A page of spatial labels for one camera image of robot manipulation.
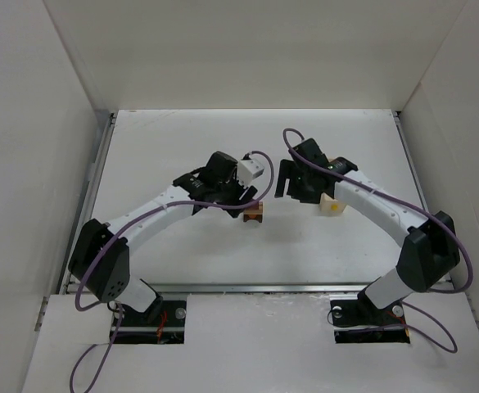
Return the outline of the light striped wood block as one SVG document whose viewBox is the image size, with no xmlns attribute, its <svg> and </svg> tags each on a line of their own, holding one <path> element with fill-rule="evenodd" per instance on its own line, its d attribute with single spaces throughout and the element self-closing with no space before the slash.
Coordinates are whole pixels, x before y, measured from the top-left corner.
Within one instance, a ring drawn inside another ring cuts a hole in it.
<svg viewBox="0 0 479 393">
<path fill-rule="evenodd" d="M 263 202 L 262 201 L 258 201 L 256 202 L 255 204 L 249 206 L 248 208 L 246 208 L 244 211 L 243 211 L 243 214 L 244 213 L 262 213 L 263 214 L 264 212 L 264 209 L 263 209 Z"/>
</svg>

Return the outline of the dark brown arch block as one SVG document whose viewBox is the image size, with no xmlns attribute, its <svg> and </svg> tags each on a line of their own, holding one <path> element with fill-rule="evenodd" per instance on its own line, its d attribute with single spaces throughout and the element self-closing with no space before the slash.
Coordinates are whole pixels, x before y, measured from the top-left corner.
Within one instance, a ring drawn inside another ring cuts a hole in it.
<svg viewBox="0 0 479 393">
<path fill-rule="evenodd" d="M 251 213 L 244 213 L 243 214 L 243 222 L 249 222 L 249 221 L 255 221 L 257 223 L 262 223 L 263 222 L 263 214 L 262 213 L 257 213 L 258 217 L 256 219 L 251 219 L 248 215 Z"/>
</svg>

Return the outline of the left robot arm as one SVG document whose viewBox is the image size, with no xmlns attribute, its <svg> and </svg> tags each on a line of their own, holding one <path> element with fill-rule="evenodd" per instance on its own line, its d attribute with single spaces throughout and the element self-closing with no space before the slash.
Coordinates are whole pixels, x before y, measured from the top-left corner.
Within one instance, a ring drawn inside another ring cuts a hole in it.
<svg viewBox="0 0 479 393">
<path fill-rule="evenodd" d="M 152 321 L 162 308 L 161 295 L 132 276 L 130 258 L 152 237 L 211 205 L 236 218 L 253 202 L 253 181 L 264 166 L 252 155 L 236 160 L 216 151 L 207 163 L 176 178 L 159 196 L 108 222 L 90 219 L 80 230 L 68 269 L 100 303 L 130 308 Z"/>
</svg>

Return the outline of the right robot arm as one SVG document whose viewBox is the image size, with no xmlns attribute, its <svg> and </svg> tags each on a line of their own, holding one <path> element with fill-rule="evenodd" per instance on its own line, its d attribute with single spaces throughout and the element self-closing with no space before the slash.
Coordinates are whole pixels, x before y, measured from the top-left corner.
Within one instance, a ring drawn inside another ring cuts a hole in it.
<svg viewBox="0 0 479 393">
<path fill-rule="evenodd" d="M 401 300 L 429 291 L 459 263 L 454 222 L 445 212 L 430 215 L 386 196 L 351 161 L 329 160 L 312 138 L 289 152 L 291 159 L 280 162 L 276 197 L 317 205 L 327 195 L 357 210 L 400 247 L 395 267 L 368 284 L 356 300 L 332 303 L 337 326 L 385 325 Z"/>
</svg>

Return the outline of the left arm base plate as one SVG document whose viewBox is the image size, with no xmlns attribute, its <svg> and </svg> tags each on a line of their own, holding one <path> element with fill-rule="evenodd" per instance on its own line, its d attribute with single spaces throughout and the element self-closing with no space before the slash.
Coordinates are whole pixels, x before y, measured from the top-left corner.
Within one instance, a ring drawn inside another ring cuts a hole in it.
<svg viewBox="0 0 479 393">
<path fill-rule="evenodd" d="M 112 315 L 109 339 L 121 345 L 180 345 L 184 343 L 187 299 L 166 299 L 160 314 L 150 321 L 144 314 L 124 306 L 123 320 L 115 330 L 119 315 Z"/>
</svg>

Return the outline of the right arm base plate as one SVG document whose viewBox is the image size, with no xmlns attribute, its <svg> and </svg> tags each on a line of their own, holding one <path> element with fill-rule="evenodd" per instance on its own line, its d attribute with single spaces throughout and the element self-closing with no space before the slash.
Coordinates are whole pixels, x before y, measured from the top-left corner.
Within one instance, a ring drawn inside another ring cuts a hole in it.
<svg viewBox="0 0 479 393">
<path fill-rule="evenodd" d="M 364 305 L 358 299 L 332 299 L 330 306 L 337 344 L 410 343 L 399 301 L 384 309 Z"/>
</svg>

